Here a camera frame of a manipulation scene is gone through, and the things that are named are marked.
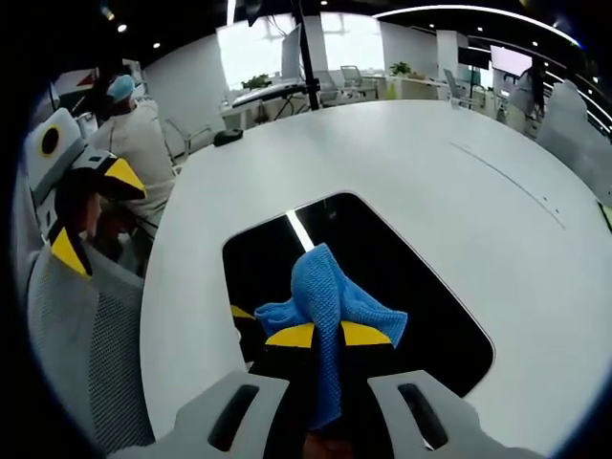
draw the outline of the potted plant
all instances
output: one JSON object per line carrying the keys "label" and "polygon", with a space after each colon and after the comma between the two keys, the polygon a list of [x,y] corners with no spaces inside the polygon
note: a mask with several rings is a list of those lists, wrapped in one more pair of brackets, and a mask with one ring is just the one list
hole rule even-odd
{"label": "potted plant", "polygon": [[271,84],[272,82],[270,81],[270,77],[267,74],[262,74],[259,76],[254,76],[249,81],[243,81],[242,88],[253,90],[253,89],[266,88],[270,86]]}
{"label": "potted plant", "polygon": [[394,77],[406,76],[412,72],[410,66],[405,62],[396,62],[395,64],[391,65],[390,69],[391,75]]}

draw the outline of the blue cloth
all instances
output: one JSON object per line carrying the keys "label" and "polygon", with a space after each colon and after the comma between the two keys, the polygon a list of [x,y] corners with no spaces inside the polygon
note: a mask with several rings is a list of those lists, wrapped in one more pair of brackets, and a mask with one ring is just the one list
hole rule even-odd
{"label": "blue cloth", "polygon": [[408,315],[392,311],[367,294],[340,269],[325,244],[304,253],[292,272],[293,297],[255,310],[268,336],[288,327],[314,322],[318,331],[317,409],[311,428],[321,428],[340,414],[338,332],[341,320],[374,327],[397,346]]}
{"label": "blue cloth", "polygon": [[113,98],[114,102],[119,102],[125,98],[129,98],[134,92],[136,84],[134,78],[130,75],[121,75],[115,78],[115,81],[106,90],[106,94]]}

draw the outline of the white table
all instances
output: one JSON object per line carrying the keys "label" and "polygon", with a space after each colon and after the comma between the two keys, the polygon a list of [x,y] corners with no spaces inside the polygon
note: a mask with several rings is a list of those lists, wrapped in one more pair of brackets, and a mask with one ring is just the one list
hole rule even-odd
{"label": "white table", "polygon": [[507,446],[555,451],[612,363],[612,236],[593,193],[554,156],[427,100],[306,113],[189,157],[144,288],[142,381],[156,437],[244,367],[224,243],[342,190],[409,241],[491,338],[492,368],[467,397],[484,430]]}

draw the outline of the window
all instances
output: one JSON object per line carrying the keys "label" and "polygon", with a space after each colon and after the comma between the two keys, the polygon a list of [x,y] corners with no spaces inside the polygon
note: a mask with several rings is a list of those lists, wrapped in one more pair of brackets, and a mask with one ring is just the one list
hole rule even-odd
{"label": "window", "polygon": [[384,69],[379,21],[360,14],[322,12],[321,25],[329,70],[356,65],[361,70]]}
{"label": "window", "polygon": [[217,29],[229,88],[242,89],[242,81],[280,72],[282,40],[294,26],[294,19],[282,14],[260,17],[252,27],[245,21]]}

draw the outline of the person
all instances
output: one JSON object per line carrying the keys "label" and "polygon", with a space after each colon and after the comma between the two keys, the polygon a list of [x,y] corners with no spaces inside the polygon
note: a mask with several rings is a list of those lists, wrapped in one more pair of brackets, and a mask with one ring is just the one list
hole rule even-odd
{"label": "person", "polygon": [[545,74],[544,63],[534,57],[532,66],[523,72],[510,94],[506,123],[521,134],[525,134],[528,118],[534,110],[538,117],[544,116]]}
{"label": "person", "polygon": [[144,183],[147,196],[129,201],[125,206],[142,219],[143,228],[151,236],[157,232],[165,204],[175,183],[159,111],[153,100],[135,101],[130,75],[121,75],[106,92],[110,118],[90,138],[89,143],[125,159]]}

